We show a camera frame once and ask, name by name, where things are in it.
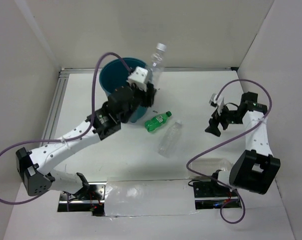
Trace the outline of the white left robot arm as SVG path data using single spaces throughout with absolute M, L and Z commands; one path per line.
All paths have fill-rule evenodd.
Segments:
M 99 143 L 121 129 L 122 123 L 139 106 L 151 107 L 156 89 L 146 83 L 142 90 L 135 83 L 119 87 L 108 96 L 102 107 L 57 142 L 31 151 L 24 147 L 16 151 L 17 169 L 29 196 L 37 197 L 49 190 L 62 191 L 83 200 L 94 191 L 82 173 L 67 173 L 55 167 L 82 149 Z

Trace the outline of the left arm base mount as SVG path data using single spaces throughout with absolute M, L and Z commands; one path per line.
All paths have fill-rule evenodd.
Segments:
M 88 182 L 82 173 L 77 173 L 82 181 L 82 188 L 75 194 L 61 192 L 57 212 L 88 212 L 92 216 L 105 215 L 106 182 Z

